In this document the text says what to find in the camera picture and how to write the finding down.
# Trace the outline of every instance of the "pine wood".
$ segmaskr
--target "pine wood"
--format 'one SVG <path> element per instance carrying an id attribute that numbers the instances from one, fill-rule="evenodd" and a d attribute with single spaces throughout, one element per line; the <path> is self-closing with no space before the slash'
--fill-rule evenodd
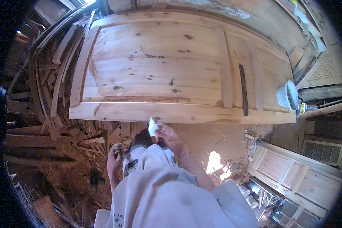
<path id="1" fill-rule="evenodd" d="M 62 60 L 66 55 L 66 51 L 70 48 L 71 43 L 75 39 L 76 31 L 80 28 L 78 25 L 72 25 L 71 28 L 68 30 L 64 38 L 62 39 L 61 43 L 59 44 L 58 48 L 54 56 L 52 57 L 53 63 L 61 64 Z"/>
<path id="2" fill-rule="evenodd" d="M 105 139 L 103 137 L 95 138 L 95 139 L 88 139 L 82 142 L 83 144 L 90 144 L 90 143 L 105 143 Z"/>
<path id="3" fill-rule="evenodd" d="M 328 107 L 319 108 L 314 111 L 305 112 L 299 115 L 299 118 L 308 118 L 312 116 L 320 116 L 331 112 L 337 112 L 342 110 L 342 103 L 334 104 Z"/>
<path id="4" fill-rule="evenodd" d="M 239 64 L 245 69 L 248 116 Z M 94 21 L 85 37 L 70 118 L 294 123 L 295 113 L 276 100 L 287 80 L 293 77 L 286 54 L 233 23 L 172 10 L 110 15 Z"/>
<path id="5" fill-rule="evenodd" d="M 342 171 L 265 142 L 254 157 L 247 167 L 251 175 L 315 215 L 325 216 L 339 193 Z"/>

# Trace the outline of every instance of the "dirt floor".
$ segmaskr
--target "dirt floor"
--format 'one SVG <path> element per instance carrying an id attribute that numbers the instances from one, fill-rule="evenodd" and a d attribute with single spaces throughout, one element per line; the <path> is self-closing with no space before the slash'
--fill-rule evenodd
<path id="1" fill-rule="evenodd" d="M 220 155 L 220 167 L 211 172 L 209 176 L 215 185 L 219 185 L 221 175 L 225 172 L 222 168 L 227 162 L 234 162 L 246 167 L 245 130 L 250 135 L 261 135 L 265 141 L 269 141 L 273 125 L 241 125 L 241 124 L 170 124 L 180 138 L 187 144 L 192 155 L 207 170 L 210 153 Z M 73 221 L 93 222 L 96 211 L 99 208 L 110 210 L 112 196 L 109 178 L 106 170 L 106 159 L 101 156 L 89 158 L 84 151 L 76 149 L 81 141 L 82 133 L 76 137 L 68 136 L 58 141 L 54 150 L 55 156 L 66 156 L 75 159 L 76 162 L 61 165 L 42 165 L 37 168 L 44 174 L 53 187 L 51 199 L 61 203 L 64 213 L 67 213 Z M 98 185 L 95 189 L 90 184 L 91 170 L 99 168 L 101 177 L 105 178 L 104 185 Z"/>

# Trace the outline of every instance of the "wooden plank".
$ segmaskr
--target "wooden plank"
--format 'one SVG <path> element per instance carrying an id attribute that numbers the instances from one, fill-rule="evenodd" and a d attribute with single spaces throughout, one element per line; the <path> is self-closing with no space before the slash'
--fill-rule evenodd
<path id="1" fill-rule="evenodd" d="M 28 98 L 32 96 L 31 92 L 23 92 L 23 93 L 12 93 L 10 95 L 8 95 L 9 100 L 13 100 L 13 99 L 23 99 L 23 98 Z"/>
<path id="2" fill-rule="evenodd" d="M 342 110 L 342 103 L 334 104 L 332 106 L 328 106 L 328 107 L 324 107 L 324 108 L 318 108 L 317 110 L 314 110 L 314 111 L 301 113 L 299 115 L 299 118 L 308 118 L 308 117 L 312 117 L 312 116 L 320 116 L 320 115 L 324 115 L 324 114 L 331 113 L 331 112 L 337 112 L 340 110 Z"/>
<path id="3" fill-rule="evenodd" d="M 24 166 L 62 165 L 62 164 L 69 164 L 69 163 L 76 161 L 76 160 L 57 161 L 57 160 L 45 160 L 45 159 L 34 160 L 34 159 L 28 159 L 28 158 L 17 158 L 17 157 L 9 156 L 6 154 L 3 154 L 2 157 L 5 161 L 8 161 L 14 164 L 24 165 Z"/>
<path id="4" fill-rule="evenodd" d="M 67 50 L 70 48 L 71 43 L 75 39 L 76 31 L 80 28 L 78 25 L 72 25 L 71 28 L 68 30 L 64 38 L 62 39 L 61 43 L 59 44 L 58 48 L 56 49 L 56 52 L 54 56 L 52 57 L 52 62 L 61 64 Z"/>
<path id="5" fill-rule="evenodd" d="M 324 208 L 330 208 L 340 189 L 340 182 L 308 169 L 296 193 Z"/>
<path id="6" fill-rule="evenodd" d="M 63 59 L 63 63 L 61 64 L 61 67 L 58 71 L 58 75 L 56 78 L 56 84 L 53 90 L 53 98 L 52 98 L 52 109 L 51 109 L 51 116 L 57 115 L 57 106 L 58 106 L 58 98 L 59 98 L 59 90 L 62 82 L 62 78 L 66 75 L 68 71 L 68 67 L 70 66 L 71 59 L 80 44 L 80 41 L 82 40 L 83 36 L 83 30 L 81 29 L 76 34 L 75 41 L 71 44 L 70 48 L 67 51 L 66 56 Z"/>
<path id="7" fill-rule="evenodd" d="M 42 125 L 32 127 L 20 127 L 8 129 L 6 130 L 6 133 L 11 135 L 40 135 L 41 129 Z"/>
<path id="8" fill-rule="evenodd" d="M 301 48 L 301 46 L 295 46 L 294 50 L 289 55 L 290 65 L 292 70 L 294 71 L 296 68 L 296 65 L 300 61 L 300 59 L 304 55 L 304 50 Z"/>
<path id="9" fill-rule="evenodd" d="M 36 79 L 36 73 L 35 73 L 35 60 L 31 59 L 28 64 L 28 77 L 29 77 L 29 85 L 31 87 L 31 93 L 34 103 L 34 108 L 37 113 L 37 117 L 41 123 L 44 123 L 45 116 L 43 114 L 43 110 L 41 108 L 40 100 L 39 100 L 39 94 L 37 89 L 37 79 Z"/>
<path id="10" fill-rule="evenodd" d="M 218 61 L 220 66 L 221 84 L 222 84 L 222 102 L 224 107 L 233 107 L 233 78 L 230 73 L 230 62 L 228 55 L 227 42 L 225 40 L 224 30 L 217 28 L 214 30 L 215 39 L 218 47 Z"/>
<path id="11" fill-rule="evenodd" d="M 7 100 L 6 107 L 9 113 L 24 115 L 24 116 L 37 115 L 33 103 Z"/>
<path id="12" fill-rule="evenodd" d="M 6 146 L 9 147 L 56 147 L 58 142 L 50 136 L 42 135 L 6 135 Z"/>
<path id="13" fill-rule="evenodd" d="M 302 174 L 303 164 L 297 161 L 292 162 L 290 169 L 288 170 L 286 177 L 283 179 L 281 185 L 291 190 L 297 180 Z"/>
<path id="14" fill-rule="evenodd" d="M 253 43 L 248 42 L 248 48 L 251 52 L 253 76 L 255 79 L 256 108 L 257 110 L 263 110 L 262 79 L 259 62 L 257 60 L 256 47 Z"/>
<path id="15" fill-rule="evenodd" d="M 93 19 L 94 19 L 95 11 L 96 11 L 96 9 L 91 12 L 91 16 L 89 18 L 89 21 L 87 22 L 87 24 L 85 26 L 85 37 L 87 37 L 87 34 L 89 34 L 91 23 L 93 22 Z"/>
<path id="16" fill-rule="evenodd" d="M 69 0 L 59 0 L 65 6 L 67 6 L 70 10 L 76 9 L 76 7 Z"/>
<path id="17" fill-rule="evenodd" d="M 76 107 L 81 102 L 82 85 L 87 67 L 90 52 L 94 46 L 94 40 L 98 35 L 100 27 L 90 29 L 88 36 L 82 45 L 80 55 L 77 60 L 74 78 L 71 87 L 70 107 Z"/>
<path id="18" fill-rule="evenodd" d="M 295 112 L 282 113 L 251 109 L 248 116 L 243 116 L 243 109 L 241 108 L 221 108 L 208 105 L 82 102 L 79 106 L 70 108 L 71 119 L 147 122 L 150 120 L 150 116 L 159 118 L 160 123 L 271 124 L 296 122 Z"/>
<path id="19" fill-rule="evenodd" d="M 83 144 L 90 144 L 90 143 L 105 143 L 105 139 L 103 137 L 95 138 L 95 139 L 88 139 L 83 140 Z"/>
<path id="20" fill-rule="evenodd" d="M 51 70 L 51 69 L 57 69 L 59 67 L 59 64 L 54 64 L 54 63 L 50 63 L 50 64 L 41 64 L 38 67 L 38 70 Z"/>
<path id="21" fill-rule="evenodd" d="M 120 123 L 120 138 L 122 140 L 131 137 L 131 123 L 121 122 Z"/>

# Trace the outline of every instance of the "glass window pane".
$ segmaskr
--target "glass window pane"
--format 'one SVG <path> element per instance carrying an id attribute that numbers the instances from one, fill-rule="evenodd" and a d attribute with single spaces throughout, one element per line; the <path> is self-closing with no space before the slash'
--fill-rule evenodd
<path id="1" fill-rule="evenodd" d="M 298 228 L 298 226 L 297 226 L 296 223 L 294 223 L 294 224 L 292 224 L 292 225 L 290 226 L 290 228 Z"/>
<path id="2" fill-rule="evenodd" d="M 290 219 L 288 217 L 284 217 L 280 222 L 284 225 L 286 225 L 288 222 L 290 221 Z"/>
<path id="3" fill-rule="evenodd" d="M 280 214 L 275 214 L 274 217 L 277 218 L 278 221 L 280 221 L 284 217 L 284 215 L 280 213 Z"/>
<path id="4" fill-rule="evenodd" d="M 313 159 L 320 161 L 322 153 L 323 153 L 323 144 L 315 144 L 314 151 L 313 151 Z"/>
<path id="5" fill-rule="evenodd" d="M 314 143 L 306 142 L 303 155 L 311 158 L 311 156 L 313 155 L 313 148 L 314 148 Z"/>
<path id="6" fill-rule="evenodd" d="M 323 154 L 321 158 L 322 162 L 329 162 L 329 158 L 332 153 L 332 148 L 333 146 L 324 145 Z"/>
<path id="7" fill-rule="evenodd" d="M 341 148 L 339 146 L 333 146 L 332 155 L 331 155 L 331 158 L 329 159 L 329 162 L 337 163 L 338 156 L 340 155 L 340 150 L 341 150 Z"/>
<path id="8" fill-rule="evenodd" d="M 296 210 L 298 209 L 297 206 L 290 203 L 289 201 L 285 200 L 283 207 L 281 208 L 281 211 L 289 218 L 292 218 Z"/>

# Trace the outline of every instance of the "white bucket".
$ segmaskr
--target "white bucket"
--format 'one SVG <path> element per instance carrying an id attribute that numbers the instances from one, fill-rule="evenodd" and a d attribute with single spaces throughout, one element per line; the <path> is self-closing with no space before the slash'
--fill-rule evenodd
<path id="1" fill-rule="evenodd" d="M 252 190 L 254 193 L 258 194 L 259 191 L 261 190 L 261 187 L 258 186 L 258 185 L 255 183 L 255 184 L 252 186 L 251 190 Z"/>
<path id="2" fill-rule="evenodd" d="M 244 185 L 241 185 L 239 189 L 244 198 L 246 198 L 251 193 L 251 191 Z"/>
<path id="3" fill-rule="evenodd" d="M 246 198 L 246 201 L 248 205 L 251 207 L 251 209 L 255 209 L 259 205 L 259 203 L 256 200 L 254 200 L 252 196 L 248 196 Z"/>
<path id="4" fill-rule="evenodd" d="M 288 80 L 282 87 L 276 91 L 276 99 L 282 107 L 290 108 L 295 111 L 298 108 L 298 90 L 294 82 Z"/>

